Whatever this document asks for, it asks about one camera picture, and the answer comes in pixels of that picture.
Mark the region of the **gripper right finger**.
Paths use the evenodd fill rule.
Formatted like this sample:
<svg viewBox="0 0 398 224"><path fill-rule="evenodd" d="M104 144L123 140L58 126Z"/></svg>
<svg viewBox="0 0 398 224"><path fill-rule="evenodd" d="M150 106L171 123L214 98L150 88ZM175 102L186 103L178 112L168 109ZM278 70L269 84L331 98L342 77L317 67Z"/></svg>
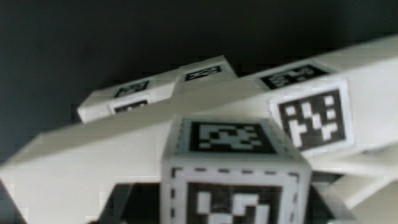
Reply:
<svg viewBox="0 0 398 224"><path fill-rule="evenodd" d="M308 224L360 224L356 215L328 182L312 184Z"/></svg>

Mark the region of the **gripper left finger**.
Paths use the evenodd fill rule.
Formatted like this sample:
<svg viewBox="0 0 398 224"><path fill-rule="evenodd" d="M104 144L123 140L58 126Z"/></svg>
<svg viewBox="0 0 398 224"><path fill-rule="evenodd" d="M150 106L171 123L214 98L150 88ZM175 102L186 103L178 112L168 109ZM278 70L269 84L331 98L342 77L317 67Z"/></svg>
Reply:
<svg viewBox="0 0 398 224"><path fill-rule="evenodd" d="M100 217L91 224L161 224L161 184L114 186Z"/></svg>

